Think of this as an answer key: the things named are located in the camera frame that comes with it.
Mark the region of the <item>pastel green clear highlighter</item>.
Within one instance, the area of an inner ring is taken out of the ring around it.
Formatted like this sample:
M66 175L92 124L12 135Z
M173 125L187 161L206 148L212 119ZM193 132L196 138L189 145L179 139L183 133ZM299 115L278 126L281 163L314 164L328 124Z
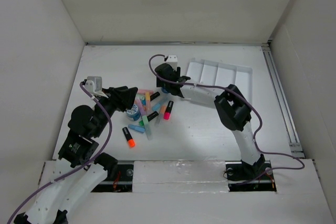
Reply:
M144 128L145 128L147 138L148 138L148 140L151 140L153 138L153 135L152 135L152 131L151 131L151 128L150 128L150 125L149 125L148 117L146 115L143 115L142 116L142 121L143 121L143 124L144 124Z

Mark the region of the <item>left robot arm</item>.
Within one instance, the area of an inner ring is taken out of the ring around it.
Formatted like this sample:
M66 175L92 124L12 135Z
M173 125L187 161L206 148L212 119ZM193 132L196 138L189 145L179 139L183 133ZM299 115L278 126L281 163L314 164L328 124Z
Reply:
M22 202L19 209L36 198L26 212L15 210L8 223L67 223L70 213L100 182L117 175L118 160L98 148L94 139L106 126L111 136L111 117L133 106L138 89L122 86L88 91L84 82L80 87L95 106L80 105L73 110L49 182Z

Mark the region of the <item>blue tape roll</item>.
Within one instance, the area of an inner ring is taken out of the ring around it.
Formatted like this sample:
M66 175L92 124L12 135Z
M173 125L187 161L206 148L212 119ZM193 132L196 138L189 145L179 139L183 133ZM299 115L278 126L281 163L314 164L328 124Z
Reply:
M161 91L163 92L163 93L165 93L165 94L168 94L169 92L165 89L165 88L161 88Z
M130 121L137 121L141 116L139 107L137 106L136 103L132 106L131 109L126 110L125 113Z

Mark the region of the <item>pastel yellow clear highlighter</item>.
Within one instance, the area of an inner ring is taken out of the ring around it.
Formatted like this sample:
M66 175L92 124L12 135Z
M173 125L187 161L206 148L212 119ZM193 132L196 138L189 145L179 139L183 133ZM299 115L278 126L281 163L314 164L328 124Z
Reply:
M151 111L151 99L150 99L150 93L146 92L145 93L145 106L146 106L146 112L147 114L150 114Z

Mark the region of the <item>pastel orange clear highlighter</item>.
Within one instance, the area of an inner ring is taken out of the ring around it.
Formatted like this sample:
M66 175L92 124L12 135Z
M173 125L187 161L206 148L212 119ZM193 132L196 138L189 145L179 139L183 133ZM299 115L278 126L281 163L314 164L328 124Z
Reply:
M160 125L160 123L161 123L161 121L164 117L165 110L166 110L166 106L165 105L161 106L159 114L158 114L158 116L156 118L156 121L155 121L156 126Z

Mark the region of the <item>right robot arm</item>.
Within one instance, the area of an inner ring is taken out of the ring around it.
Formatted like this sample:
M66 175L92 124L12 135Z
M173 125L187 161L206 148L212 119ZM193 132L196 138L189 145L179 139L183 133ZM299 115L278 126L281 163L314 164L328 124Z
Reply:
M222 125L232 131L239 147L242 180L251 180L261 174L265 157L253 140L249 103L236 85L230 84L217 94L215 90L222 87L192 82L190 77L180 75L180 67L163 63L152 72L156 75L156 85L168 93L191 102L213 105Z

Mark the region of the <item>pastel blue clear highlighter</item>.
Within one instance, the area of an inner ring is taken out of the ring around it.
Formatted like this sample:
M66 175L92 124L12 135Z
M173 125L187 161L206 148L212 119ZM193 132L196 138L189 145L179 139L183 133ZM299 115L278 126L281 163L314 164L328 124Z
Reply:
M152 111L159 111L161 106L169 99L168 95L163 96L153 107Z

